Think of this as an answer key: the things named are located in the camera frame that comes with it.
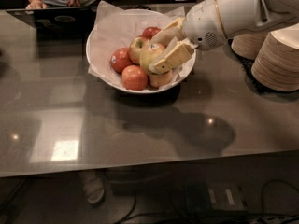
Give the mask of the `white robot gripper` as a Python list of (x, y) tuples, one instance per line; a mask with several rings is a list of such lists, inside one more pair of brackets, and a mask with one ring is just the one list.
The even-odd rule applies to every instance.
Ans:
[(150, 40), (151, 44), (168, 46), (149, 65), (149, 70), (153, 74), (164, 74), (190, 60), (196, 48), (212, 50), (226, 40), (217, 0), (205, 0), (192, 7), (185, 18), (171, 21)]

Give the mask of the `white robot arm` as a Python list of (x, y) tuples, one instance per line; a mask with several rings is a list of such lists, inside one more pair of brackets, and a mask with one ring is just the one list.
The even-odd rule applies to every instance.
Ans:
[(204, 0), (193, 6), (179, 28), (163, 29), (152, 41), (170, 44), (149, 65), (164, 74), (186, 63), (196, 49), (208, 51), (242, 34), (273, 31), (298, 22), (299, 0)]

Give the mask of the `person's right hand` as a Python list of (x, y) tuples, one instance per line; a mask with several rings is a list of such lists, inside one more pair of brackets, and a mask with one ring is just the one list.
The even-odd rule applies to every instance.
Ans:
[(28, 5), (27, 9), (45, 9), (47, 5), (41, 0), (32, 0)]

